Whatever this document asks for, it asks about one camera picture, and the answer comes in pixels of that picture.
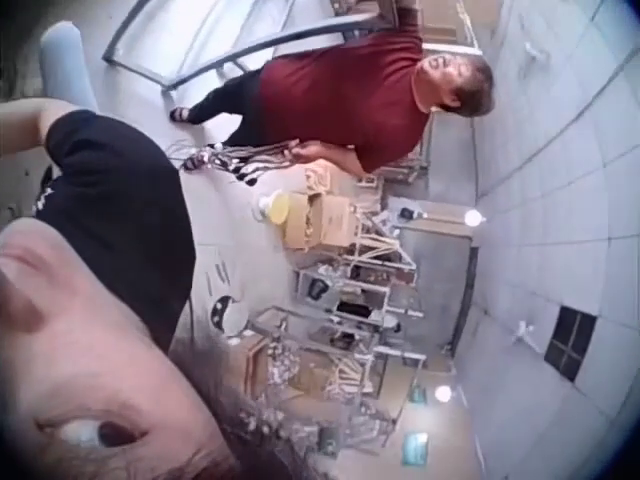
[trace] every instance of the black pants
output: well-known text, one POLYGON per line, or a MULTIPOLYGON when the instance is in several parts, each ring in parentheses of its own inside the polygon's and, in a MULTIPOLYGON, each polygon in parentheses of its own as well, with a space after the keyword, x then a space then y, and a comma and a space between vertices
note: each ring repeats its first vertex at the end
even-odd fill
POLYGON ((211 91, 189 109, 187 121, 193 125, 211 120, 221 113, 242 115, 240 126, 224 142, 229 147, 259 147, 265 145, 258 90, 260 70, 243 73, 211 91))

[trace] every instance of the person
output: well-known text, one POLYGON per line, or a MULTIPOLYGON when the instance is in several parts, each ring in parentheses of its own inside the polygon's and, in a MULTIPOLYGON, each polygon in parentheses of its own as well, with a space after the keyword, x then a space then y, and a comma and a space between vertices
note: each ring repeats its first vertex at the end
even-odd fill
POLYGON ((57 99, 0 105, 2 161, 42 146, 62 172, 0 232, 2 440, 43 478, 320 478, 255 428, 222 348, 192 338, 171 361, 196 260, 179 173, 95 111, 72 24, 45 33, 41 68, 57 99))
POLYGON ((481 56, 423 58, 415 1, 398 1, 395 30, 277 57, 169 117, 199 125, 242 115, 226 145, 299 140, 296 162, 323 158, 356 177, 400 160, 422 139, 433 107, 464 117, 493 108, 493 74, 481 56))

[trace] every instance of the eye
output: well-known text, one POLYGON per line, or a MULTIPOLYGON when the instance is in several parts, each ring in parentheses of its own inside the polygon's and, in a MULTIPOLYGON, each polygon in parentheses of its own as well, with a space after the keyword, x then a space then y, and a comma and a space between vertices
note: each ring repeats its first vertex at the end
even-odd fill
POLYGON ((115 422, 77 419, 57 427, 46 427, 43 433, 53 435, 77 447, 118 448, 140 439, 131 430, 115 422))

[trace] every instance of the sandal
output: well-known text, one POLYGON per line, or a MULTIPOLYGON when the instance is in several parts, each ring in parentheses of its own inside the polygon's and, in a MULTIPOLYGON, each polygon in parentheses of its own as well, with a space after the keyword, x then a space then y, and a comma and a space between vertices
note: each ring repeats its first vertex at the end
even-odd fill
POLYGON ((189 109, 176 107, 169 112, 169 119, 176 123, 189 123, 189 109))

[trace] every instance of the ceiling light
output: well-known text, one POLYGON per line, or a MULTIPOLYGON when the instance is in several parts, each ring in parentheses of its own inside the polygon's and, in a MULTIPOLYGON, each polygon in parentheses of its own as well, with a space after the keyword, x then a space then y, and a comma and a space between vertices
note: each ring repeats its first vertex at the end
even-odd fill
POLYGON ((475 208, 464 214, 464 223, 469 227, 477 227, 484 221, 482 214, 475 208))
POLYGON ((449 400, 451 400, 453 394, 451 392, 451 387, 449 387, 448 385, 442 385, 436 388, 435 395, 436 399, 439 402, 447 403, 449 400))

